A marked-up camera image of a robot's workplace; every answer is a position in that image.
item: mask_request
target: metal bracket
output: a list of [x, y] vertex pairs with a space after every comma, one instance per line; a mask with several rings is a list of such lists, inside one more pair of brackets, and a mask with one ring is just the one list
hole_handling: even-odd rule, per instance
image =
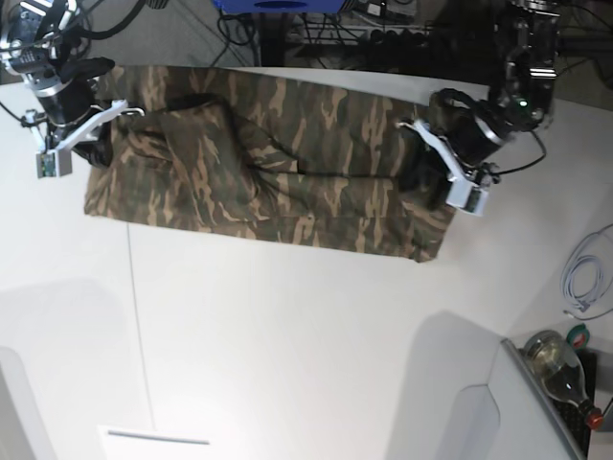
[[447, 180], [451, 183], [451, 190], [446, 203], [461, 211], [481, 217], [489, 198], [491, 176], [484, 173], [481, 180], [476, 181], [474, 172], [465, 172], [453, 149], [444, 138], [432, 134], [430, 125], [424, 120], [416, 120], [413, 124], [399, 122], [397, 127], [414, 130], [423, 142], [439, 154], [449, 169]]
[[[89, 118], [52, 149], [47, 148], [47, 141], [42, 135], [40, 128], [38, 126], [31, 127], [30, 131], [38, 144], [38, 154], [36, 155], [38, 178], [62, 177], [72, 173], [73, 148], [81, 142], [86, 142], [88, 136], [95, 129], [113, 121], [120, 115], [143, 116], [145, 111], [141, 108], [129, 107], [128, 102], [124, 100], [113, 101], [109, 108]], [[32, 124], [34, 118], [35, 111], [28, 111], [26, 113], [26, 121], [29, 123]]]
[[67, 0], [66, 11], [64, 12], [64, 15], [61, 17], [61, 20], [59, 21], [59, 26], [57, 26], [58, 29], [60, 29], [61, 31], [66, 29], [66, 26], [68, 26], [68, 23], [70, 23], [70, 20], [77, 13], [78, 7], [79, 5], [77, 4], [77, 0]]

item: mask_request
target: cable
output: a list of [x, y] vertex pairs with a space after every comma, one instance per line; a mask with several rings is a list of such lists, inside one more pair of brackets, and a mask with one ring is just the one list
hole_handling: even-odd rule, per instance
[[613, 34], [613, 26], [611, 26], [608, 22], [606, 22], [604, 19], [602, 19], [600, 16], [598, 16], [596, 13], [594, 13], [593, 11], [591, 11], [588, 8], [585, 8], [581, 5], [575, 5], [574, 3], [570, 3], [567, 5], [564, 5], [565, 7], [569, 7], [569, 8], [575, 8], [577, 10], [581, 10], [583, 12], [587, 12], [589, 14], [591, 14], [594, 18], [596, 18], [601, 24], [603, 24], [603, 26], [605, 26], [609, 32], [611, 32]]
[[360, 38], [359, 35], [354, 34], [348, 28], [343, 26], [342, 22], [343, 22], [343, 20], [342, 20], [342, 16], [340, 14], [336, 14], [335, 16], [332, 17], [332, 23], [336, 27], [337, 31], [338, 31], [338, 29], [341, 29], [341, 30], [345, 31], [346, 33], [348, 33], [349, 35], [351, 35], [356, 40], [359, 40], [359, 38]]
[[375, 27], [383, 27], [383, 24], [381, 24], [380, 22], [373, 21], [372, 19], [369, 19], [368, 17], [366, 17], [363, 14], [360, 14], [357, 11], [352, 11], [352, 14], [354, 16], [357, 16], [360, 21], [365, 22], [366, 24], [369, 24], [369, 25], [375, 26]]
[[13, 118], [14, 118], [16, 121], [18, 121], [19, 123], [21, 123], [21, 122], [22, 122], [22, 120], [21, 120], [21, 119], [20, 119], [18, 116], [16, 116], [16, 115], [14, 114], [14, 112], [12, 112], [12, 111], [11, 111], [11, 110], [10, 110], [8, 107], [6, 107], [6, 106], [5, 106], [3, 103], [0, 103], [0, 107], [1, 107], [1, 108], [2, 108], [2, 109], [5, 111], [5, 112], [7, 112], [9, 115], [11, 115], [11, 117], [13, 117]]
[[[85, 14], [85, 15], [91, 14], [92, 12], [94, 12], [94, 10], [97, 7], [99, 7], [105, 1], [106, 0], [98, 0], [89, 9], [84, 10], [82, 14]], [[70, 24], [68, 24], [66, 29], [64, 29], [63, 31], [55, 32], [54, 34], [52, 34], [52, 35], [50, 35], [50, 36], [48, 36], [46, 38], [42, 38], [40, 40], [33, 41], [32, 43], [27, 43], [25, 45], [11, 46], [10, 48], [3, 48], [3, 49], [0, 50], [0, 52], [2, 52], [2, 53], [11, 53], [13, 51], [28, 50], [28, 49], [36, 47], [36, 46], [44, 45], [45, 43], [49, 43], [49, 42], [51, 42], [51, 41], [53, 41], [53, 40], [55, 40], [57, 38], [60, 38], [61, 36], [66, 34], [68, 31], [71, 31], [72, 29], [76, 28], [78, 25], [79, 25], [79, 19], [77, 17], [73, 17], [73, 19], [71, 20]]]
[[333, 17], [331, 21], [332, 21], [332, 25], [334, 26], [334, 29], [336, 30], [336, 36], [338, 37], [338, 42], [341, 44], [343, 48], [347, 48], [347, 43], [345, 43], [345, 38], [343, 38], [343, 36], [341, 35], [341, 28], [338, 25], [338, 19], [334, 20], [334, 17]]
[[513, 168], [512, 170], [506, 170], [506, 171], [501, 171], [501, 172], [494, 172], [492, 175], [499, 177], [501, 175], [520, 173], [522, 171], [528, 170], [529, 168], [532, 168], [533, 166], [536, 166], [541, 161], [543, 161], [545, 158], [547, 158], [547, 148], [545, 147], [545, 144], [543, 144], [543, 141], [541, 140], [541, 138], [538, 137], [538, 134], [536, 134], [534, 131], [530, 131], [530, 134], [533, 136], [533, 138], [535, 139], [536, 143], [540, 147], [541, 152], [542, 152], [541, 156], [538, 157], [537, 159], [535, 159], [532, 163], [528, 163], [527, 165], [521, 166], [519, 168]]
[[[571, 5], [575, 5], [575, 1], [574, 0], [570, 0]], [[575, 19], [575, 22], [580, 25], [583, 26], [582, 22], [581, 22], [581, 18], [578, 17], [577, 15], [577, 11], [576, 10], [571, 10], [571, 15], [573, 16], [573, 19]]]
[[319, 44], [322, 41], [322, 35], [324, 34], [324, 31], [326, 30], [326, 25], [328, 24], [328, 15], [324, 14], [324, 22], [322, 22], [322, 28], [319, 31], [319, 34], [317, 35], [317, 40], [315, 41], [315, 44]]
[[111, 27], [107, 31], [102, 31], [102, 32], [87, 31], [83, 29], [83, 27], [78, 26], [76, 27], [75, 34], [83, 38], [90, 38], [92, 40], [107, 40], [108, 38], [111, 38], [112, 36], [115, 36], [123, 32], [134, 21], [134, 19], [136, 19], [136, 17], [141, 13], [141, 11], [143, 10], [146, 4], [147, 4], [147, 0], [137, 0], [136, 4], [132, 8], [132, 10], [130, 10], [127, 16], [124, 19], [122, 19], [117, 25], [115, 25], [114, 27]]
[[[307, 14], [303, 13], [300, 16], [303, 20], [303, 22], [305, 23], [305, 32], [306, 32], [306, 38], [308, 39], [308, 43], [309, 44], [313, 44], [313, 37], [310, 35], [310, 27], [308, 26], [308, 21], [307, 21]], [[318, 62], [321, 64], [321, 66], [325, 69], [328, 69], [328, 67], [326, 67], [326, 64], [324, 64], [324, 62], [322, 61], [322, 59], [320, 57], [317, 57]]]
[[[223, 36], [220, 36], [218, 34], [218, 32], [207, 23], [207, 21], [203, 21], [199, 17], [199, 14], [197, 13], [197, 11], [192, 10], [192, 8], [190, 8], [189, 5], [186, 5], [182, 0], [176, 0], [173, 3], [177, 7], [180, 6], [183, 10], [185, 10], [185, 12], [186, 12], [185, 17], [189, 17], [190, 19], [196, 21], [200, 26], [202, 26], [204, 29], [206, 29], [211, 35], [213, 35], [215, 38], [217, 38], [222, 43], [225, 43]], [[244, 62], [244, 60], [242, 58], [242, 55], [240, 53], [238, 53], [232, 46], [227, 51], [232, 53], [232, 55], [237, 59], [237, 61], [241, 65], [245, 65], [245, 66], [247, 65]]]
[[[221, 32], [221, 34], [224, 36], [225, 38], [225, 43], [223, 45], [223, 49], [219, 52], [219, 54], [216, 56], [216, 58], [213, 60], [213, 62], [211, 62], [211, 64], [209, 64], [209, 67], [215, 67], [217, 65], [217, 63], [219, 62], [219, 60], [223, 57], [223, 55], [225, 55], [228, 50], [230, 49], [230, 26], [228, 26], [228, 23], [225, 21], [222, 21], [221, 18], [223, 17], [223, 12], [221, 10], [218, 10], [217, 13], [219, 14], [219, 18], [217, 19], [217, 28], [219, 29], [219, 31]], [[223, 24], [223, 26], [225, 27], [225, 33], [221, 30], [221, 24]]]
[[[79, 0], [78, 3], [79, 3], [79, 9], [83, 11], [82, 0]], [[87, 15], [80, 14], [79, 19], [82, 19], [82, 22], [86, 30], [92, 31], [94, 29], [94, 23], [91, 18], [91, 14], [87, 14]], [[80, 60], [83, 58], [87, 58], [87, 56], [89, 55], [89, 52], [91, 51], [91, 48], [92, 48], [92, 40], [90, 38], [84, 38], [83, 40], [85, 41], [85, 46], [80, 51], [79, 51], [79, 48], [77, 48], [77, 52], [71, 55], [71, 59]]]
[[[258, 47], [256, 45], [256, 25], [250, 14], [237, 14], [230, 15], [224, 14], [222, 10], [218, 11], [219, 19], [217, 20], [217, 30], [223, 36], [226, 43], [231, 43], [235, 46], [249, 46], [251, 48], [251, 53], [253, 55], [253, 64], [257, 67], [260, 66], [260, 54], [258, 52]], [[238, 39], [232, 38], [232, 34], [230, 31], [230, 26], [228, 23], [237, 21], [237, 25], [235, 27], [235, 36]], [[240, 39], [240, 29], [245, 33], [245, 39]]]
[[[562, 270], [562, 276], [560, 278], [560, 290], [562, 297], [575, 310], [579, 310], [582, 313], [585, 313], [596, 303], [598, 303], [611, 289], [611, 286], [613, 286], [613, 277], [611, 277], [611, 281], [609, 281], [608, 284], [605, 283], [604, 265], [602, 264], [602, 260], [597, 256], [584, 254], [585, 250], [590, 245], [597, 242], [601, 238], [605, 238], [613, 245], [613, 240], [606, 234], [606, 232], [611, 228], [613, 228], [613, 223], [606, 225], [598, 232], [590, 233], [587, 237], [585, 237], [572, 252], [568, 258], [568, 261], [566, 262], [566, 265], [564, 266], [564, 269]], [[593, 266], [596, 271], [594, 283], [585, 293], [577, 294], [575, 292], [575, 277], [582, 268], [586, 268], [589, 265]], [[613, 309], [610, 309], [604, 313], [587, 318], [578, 317], [569, 310], [565, 310], [564, 314], [578, 319], [579, 321], [592, 321], [594, 319], [602, 318], [612, 311]]]
[[587, 57], [587, 58], [582, 59], [582, 60], [580, 60], [578, 62], [575, 62], [573, 64], [567, 65], [559, 74], [557, 74], [557, 77], [560, 78], [566, 72], [569, 72], [569, 71], [573, 70], [575, 67], [579, 67], [580, 65], [583, 65], [584, 63], [589, 62], [590, 60], [592, 60], [592, 59]]

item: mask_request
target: blue object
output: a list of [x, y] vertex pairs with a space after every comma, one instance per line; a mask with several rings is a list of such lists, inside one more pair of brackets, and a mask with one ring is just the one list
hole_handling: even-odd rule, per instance
[[344, 12], [357, 0], [214, 0], [230, 14], [241, 12]]

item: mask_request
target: black cable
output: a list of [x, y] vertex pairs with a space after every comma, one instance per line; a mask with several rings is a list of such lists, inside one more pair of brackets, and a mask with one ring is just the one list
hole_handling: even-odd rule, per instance
[[332, 18], [332, 24], [334, 25], [334, 29], [336, 29], [336, 36], [338, 37], [338, 42], [341, 44], [343, 48], [346, 48], [347, 43], [345, 43], [345, 39], [341, 35], [341, 28], [339, 27], [338, 22], [339, 22], [338, 19], [334, 20], [334, 18]]
[[565, 7], [569, 7], [569, 8], [575, 8], [577, 10], [581, 10], [583, 12], [587, 12], [589, 14], [591, 14], [594, 18], [596, 18], [601, 24], [603, 24], [603, 26], [605, 26], [610, 33], [613, 34], [613, 26], [611, 26], [608, 22], [606, 22], [604, 19], [602, 19], [600, 16], [598, 16], [596, 13], [594, 13], [593, 11], [591, 11], [589, 8], [585, 8], [582, 5], [575, 5], [574, 3], [570, 3], [570, 4], [564, 4]]
[[[243, 14], [239, 14], [239, 15], [229, 15], [229, 14], [224, 14], [223, 12], [220, 13], [219, 19], [217, 20], [217, 29], [219, 30], [219, 33], [226, 39], [226, 41], [229, 41], [230, 43], [232, 43], [233, 45], [236, 46], [247, 46], [249, 44], [251, 44], [251, 42], [254, 40], [255, 36], [256, 36], [256, 28], [255, 25], [253, 25], [253, 22], [248, 22], [249, 19], [249, 15], [243, 15]], [[226, 27], [226, 30], [222, 30], [221, 29], [221, 23], [225, 22], [232, 22], [232, 21], [237, 21], [237, 28], [235, 30], [235, 32], [238, 31], [238, 26], [241, 26], [242, 29], [245, 31], [246, 34], [246, 38], [242, 41], [240, 40], [236, 40], [233, 39], [231, 34], [230, 34], [230, 29], [229, 27]]]
[[13, 117], [16, 121], [18, 121], [19, 123], [21, 123], [21, 119], [16, 116], [8, 107], [6, 107], [3, 103], [0, 103], [0, 107], [2, 107], [2, 109], [7, 112], [9, 115], [11, 115], [11, 117]]
[[83, 38], [90, 38], [92, 40], [107, 40], [112, 36], [120, 34], [136, 19], [136, 17], [141, 13], [145, 5], [147, 4], [147, 0], [137, 0], [136, 4], [127, 14], [127, 16], [122, 19], [117, 25], [111, 27], [107, 31], [102, 32], [94, 32], [94, 31], [86, 31], [83, 27], [76, 27], [77, 31], [76, 35], [81, 36]]
[[351, 35], [354, 39], [350, 39], [350, 41], [359, 41], [360, 36], [354, 34], [352, 31], [350, 31], [348, 28], [346, 28], [345, 26], [343, 26], [342, 24], [342, 16], [340, 14], [335, 14], [332, 16], [331, 18], [332, 24], [334, 24], [334, 27], [336, 28], [336, 33], [338, 34], [338, 38], [341, 41], [341, 43], [343, 45], [346, 44], [347, 39], [344, 37], [341, 37], [340, 31], [344, 31], [347, 34]]
[[583, 24], [581, 23], [581, 19], [577, 16], [577, 11], [576, 10], [571, 10], [571, 15], [573, 16], [573, 19], [575, 19], [575, 22], [582, 27]]
[[[307, 14], [304, 12], [303, 14], [301, 14], [301, 17], [303, 19], [303, 22], [305, 23], [305, 31], [306, 31], [306, 37], [308, 38], [308, 43], [312, 45], [313, 37], [310, 35], [310, 27], [308, 26]], [[319, 63], [321, 64], [323, 68], [328, 69], [328, 67], [326, 67], [326, 64], [324, 64], [324, 62], [322, 61], [320, 57], [317, 57], [317, 60], [319, 61]]]
[[[255, 41], [257, 29], [256, 29], [256, 25], [253, 19], [251, 18], [251, 15], [250, 14], [237, 14], [237, 15], [224, 14], [222, 10], [219, 10], [218, 14], [219, 14], [219, 18], [217, 19], [217, 23], [216, 23], [217, 30], [219, 31], [221, 36], [223, 36], [225, 43], [229, 45], [232, 44], [232, 45], [239, 46], [239, 47], [249, 46], [251, 48], [251, 53], [253, 55], [253, 64], [259, 67], [260, 66], [260, 54], [258, 52], [258, 47]], [[232, 37], [230, 26], [229, 26], [229, 23], [234, 22], [234, 21], [237, 22], [237, 25], [235, 27], [235, 35], [238, 37], [238, 39], [234, 39]], [[245, 39], [243, 40], [240, 40], [240, 29], [242, 29], [245, 33]], [[217, 56], [214, 63], [217, 63], [218, 60], [221, 58], [221, 56], [225, 54], [226, 51], [228, 50], [225, 49], [225, 51], [222, 51], [220, 56]]]
[[590, 59], [589, 57], [586, 57], [585, 59], [582, 59], [582, 60], [580, 60], [578, 62], [574, 62], [574, 63], [572, 63], [570, 65], [567, 65], [559, 74], [557, 74], [557, 77], [560, 78], [566, 72], [574, 69], [575, 67], [579, 67], [580, 65], [583, 65], [584, 63], [589, 62], [590, 60], [592, 60], [592, 59]]
[[[79, 8], [83, 10], [82, 0], [78, 1], [78, 3], [79, 3]], [[86, 28], [87, 31], [92, 31], [94, 29], [94, 25], [93, 25], [94, 23], [92, 21], [91, 14], [85, 14], [85, 15], [80, 14], [79, 18], [82, 19], [84, 27]], [[80, 51], [79, 49], [77, 49], [77, 52], [71, 55], [71, 59], [81, 60], [83, 58], [87, 58], [87, 56], [89, 55], [89, 52], [92, 49], [92, 40], [90, 38], [85, 38], [84, 41], [85, 41], [84, 48]]]
[[[85, 15], [91, 14], [92, 12], [94, 12], [94, 10], [97, 7], [99, 7], [105, 1], [106, 0], [98, 0], [90, 8], [88, 8], [87, 10], [84, 10], [82, 14], [85, 14]], [[33, 41], [32, 43], [27, 43], [25, 45], [19, 45], [19, 46], [11, 46], [10, 48], [4, 48], [4, 49], [2, 49], [2, 52], [10, 53], [10, 52], [13, 52], [13, 51], [28, 50], [28, 49], [33, 48], [35, 46], [44, 45], [45, 43], [49, 43], [49, 42], [51, 42], [53, 40], [56, 40], [56, 39], [60, 38], [61, 36], [66, 34], [68, 31], [71, 31], [71, 30], [75, 29], [78, 25], [79, 25], [79, 19], [77, 17], [73, 17], [73, 19], [70, 21], [68, 26], [66, 26], [66, 28], [63, 31], [55, 32], [54, 34], [52, 34], [52, 35], [50, 35], [50, 36], [48, 36], [46, 38], [41, 38], [40, 40]]]
[[492, 176], [500, 177], [501, 175], [520, 173], [522, 171], [528, 170], [529, 168], [532, 168], [533, 166], [536, 166], [537, 164], [542, 162], [545, 158], [547, 158], [547, 148], [545, 147], [545, 144], [543, 143], [541, 138], [538, 137], [538, 134], [536, 134], [534, 131], [530, 131], [530, 134], [533, 136], [533, 138], [535, 139], [536, 143], [540, 147], [540, 149], [541, 149], [541, 156], [538, 157], [537, 159], [535, 159], [533, 162], [528, 163], [527, 165], [521, 166], [519, 168], [513, 168], [512, 170], [505, 170], [505, 171], [501, 171], [501, 172], [494, 172], [492, 174]]
[[[210, 67], [215, 67], [217, 65], [217, 63], [223, 57], [223, 55], [225, 55], [228, 52], [228, 50], [230, 49], [230, 44], [231, 44], [230, 39], [229, 39], [230, 26], [228, 26], [227, 22], [224, 22], [221, 20], [221, 18], [223, 17], [223, 12], [221, 10], [218, 10], [217, 14], [219, 14], [219, 18], [217, 19], [217, 28], [219, 29], [221, 34], [224, 36], [225, 42], [223, 45], [223, 49], [219, 52], [219, 54], [216, 56], [213, 62], [209, 64]], [[225, 32], [221, 30], [221, 24], [223, 24], [223, 26], [226, 28]]]
[[29, 123], [28, 121], [26, 121], [26, 117], [19, 118], [17, 115], [14, 114], [14, 112], [12, 112], [12, 110], [6, 107], [3, 103], [0, 103], [0, 108], [7, 112], [11, 116], [11, 118], [14, 118], [14, 120], [17, 121], [23, 127], [37, 127], [38, 125], [41, 125], [47, 120], [47, 116], [45, 114], [38, 114], [39, 118], [37, 118], [34, 123]]
[[[204, 29], [206, 29], [211, 35], [213, 35], [215, 38], [217, 38], [219, 41], [221, 41], [222, 43], [225, 43], [223, 36], [220, 36], [217, 31], [211, 27], [206, 21], [203, 21], [198, 13], [194, 10], [192, 10], [188, 5], [186, 5], [183, 1], [181, 0], [177, 0], [174, 2], [175, 5], [177, 6], [181, 6], [181, 8], [183, 8], [185, 10], [185, 12], [187, 13], [186, 17], [190, 17], [192, 18], [194, 21], [196, 21], [198, 24], [200, 24]], [[237, 61], [241, 64], [246, 66], [247, 64], [243, 61], [242, 56], [240, 53], [238, 53], [233, 47], [230, 47], [227, 51], [229, 51], [230, 53], [232, 53], [232, 55], [237, 59]]]
[[322, 41], [322, 35], [324, 34], [324, 31], [326, 30], [326, 25], [328, 24], [328, 15], [324, 14], [324, 22], [322, 22], [322, 28], [319, 31], [319, 34], [317, 35], [317, 40], [315, 41], [315, 44], [319, 44]]
[[[357, 41], [357, 40], [360, 39], [359, 35], [356, 35], [354, 32], [352, 32], [351, 30], [349, 30], [348, 28], [343, 26], [343, 24], [340, 22], [340, 17], [341, 17], [340, 14], [328, 14], [328, 16], [332, 16], [332, 18], [330, 20], [332, 21], [334, 26], [338, 26], [341, 30], [345, 31], [346, 33], [348, 33], [349, 35], [351, 35], [354, 38], [354, 40], [352, 40], [352, 41]], [[334, 16], [338, 16], [339, 20], [338, 21], [334, 20]], [[311, 22], [311, 21], [308, 21], [308, 24], [321, 26], [324, 23], [323, 22]]]
[[495, 126], [500, 126], [500, 123], [492, 114], [489, 113], [489, 110], [485, 109], [480, 103], [472, 99], [464, 91], [459, 91], [453, 88], [445, 88], [439, 91], [438, 94], [445, 104], [453, 105], [453, 102], [464, 104], [466, 107], [468, 107], [468, 109], [474, 112], [477, 117], [486, 122], [489, 127], [493, 128]]

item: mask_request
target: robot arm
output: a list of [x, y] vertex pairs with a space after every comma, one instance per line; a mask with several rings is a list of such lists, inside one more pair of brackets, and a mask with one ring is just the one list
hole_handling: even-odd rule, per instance
[[[145, 1], [139, 0], [136, 14]], [[397, 124], [417, 133], [432, 153], [424, 161], [446, 183], [447, 204], [481, 215], [490, 184], [501, 175], [487, 160], [515, 132], [533, 132], [550, 115], [556, 81], [556, 7], [547, 0], [504, 0], [492, 31], [498, 70], [488, 99], [477, 102], [447, 89], [437, 95], [443, 112], [450, 114], [444, 132], [432, 131], [422, 120]], [[108, 123], [123, 114], [143, 114], [126, 101], [104, 105], [95, 100], [95, 78], [114, 64], [104, 58], [74, 59], [80, 45], [75, 33], [80, 14], [75, 0], [23, 0], [0, 41], [3, 64], [22, 77], [44, 108], [43, 114], [29, 112], [23, 123], [38, 141], [41, 177], [70, 173], [71, 150], [94, 166], [108, 166], [110, 153], [101, 144]], [[44, 134], [42, 125], [47, 127]], [[401, 182], [408, 184], [406, 188], [419, 185], [415, 178]]]
[[[448, 123], [444, 132], [431, 132], [423, 120], [400, 121], [397, 127], [416, 132], [432, 155], [425, 156], [430, 170], [438, 170], [446, 185], [446, 203], [481, 216], [491, 184], [505, 173], [487, 160], [512, 140], [516, 132], [534, 134], [548, 116], [554, 100], [558, 21], [556, 3], [541, 0], [510, 0], [497, 16], [494, 37], [498, 50], [498, 75], [486, 101], [474, 101], [467, 94], [445, 89], [438, 94]], [[419, 185], [408, 179], [406, 188]], [[439, 205], [433, 201], [433, 207]]]
[[71, 32], [77, 29], [79, 14], [76, 0], [23, 0], [0, 40], [5, 68], [23, 79], [44, 109], [42, 114], [28, 111], [22, 122], [38, 143], [39, 177], [71, 173], [72, 151], [93, 166], [107, 167], [111, 157], [103, 140], [108, 122], [142, 112], [130, 109], [126, 101], [96, 101], [96, 78], [114, 63], [75, 59], [80, 38]]

